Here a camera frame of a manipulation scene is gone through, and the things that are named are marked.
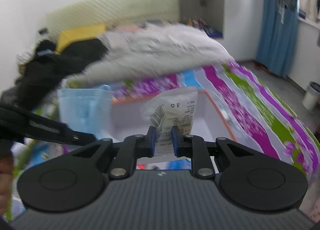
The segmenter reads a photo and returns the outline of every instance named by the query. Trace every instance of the white cabinet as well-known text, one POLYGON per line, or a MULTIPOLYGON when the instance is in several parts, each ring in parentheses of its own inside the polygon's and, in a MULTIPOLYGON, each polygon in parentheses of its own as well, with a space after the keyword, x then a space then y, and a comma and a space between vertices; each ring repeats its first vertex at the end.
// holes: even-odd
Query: white cabinet
POLYGON ((264 0, 225 0, 223 39, 218 41, 237 61, 255 59, 264 0))
POLYGON ((260 40, 264 0, 181 0, 181 20, 199 17, 221 31, 217 39, 237 61, 253 60, 260 40))

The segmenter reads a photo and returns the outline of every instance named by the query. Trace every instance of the metal screw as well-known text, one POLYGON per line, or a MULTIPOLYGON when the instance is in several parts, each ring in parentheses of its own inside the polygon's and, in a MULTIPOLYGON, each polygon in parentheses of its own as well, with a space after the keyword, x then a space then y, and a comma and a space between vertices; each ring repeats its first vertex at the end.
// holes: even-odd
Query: metal screw
POLYGON ((127 173, 124 168, 114 168, 111 170, 111 174, 115 177, 123 176, 127 173))
POLYGON ((203 177, 211 176, 213 174, 213 170, 210 168, 201 168, 198 170, 198 174, 203 177))

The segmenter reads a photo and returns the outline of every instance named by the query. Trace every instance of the round black disc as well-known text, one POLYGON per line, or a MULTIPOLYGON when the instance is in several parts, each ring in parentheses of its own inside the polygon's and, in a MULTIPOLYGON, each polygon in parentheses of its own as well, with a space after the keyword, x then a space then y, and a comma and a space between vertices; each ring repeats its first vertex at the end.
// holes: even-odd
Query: round black disc
POLYGON ((306 177, 297 168, 269 157, 239 158, 220 178, 220 188, 229 200, 264 212, 300 205, 307 187, 306 177))
POLYGON ((67 212, 84 207, 102 192, 104 178, 92 163, 61 157, 25 171, 18 180, 27 207, 44 212, 67 212))

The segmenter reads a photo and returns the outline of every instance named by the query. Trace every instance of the headboard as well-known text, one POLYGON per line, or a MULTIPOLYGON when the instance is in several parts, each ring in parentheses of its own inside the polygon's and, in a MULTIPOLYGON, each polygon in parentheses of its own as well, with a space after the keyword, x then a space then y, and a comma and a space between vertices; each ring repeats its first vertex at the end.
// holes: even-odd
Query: headboard
POLYGON ((179 21, 179 0, 85 0, 47 14, 47 28, 53 41, 61 31, 105 22, 143 19, 179 21))

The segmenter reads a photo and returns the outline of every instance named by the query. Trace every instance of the gray floor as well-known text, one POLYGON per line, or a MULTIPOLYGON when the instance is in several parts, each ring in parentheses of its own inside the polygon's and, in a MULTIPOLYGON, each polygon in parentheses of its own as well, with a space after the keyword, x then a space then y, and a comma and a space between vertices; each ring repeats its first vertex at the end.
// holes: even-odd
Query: gray floor
POLYGON ((303 94, 301 92, 286 80, 266 73, 263 70, 255 69, 253 62, 243 62, 240 64, 252 70, 270 89, 273 89, 297 114, 300 120, 308 126, 312 132, 315 132, 317 125, 320 124, 320 110, 314 109, 312 112, 308 111, 302 104, 303 94))

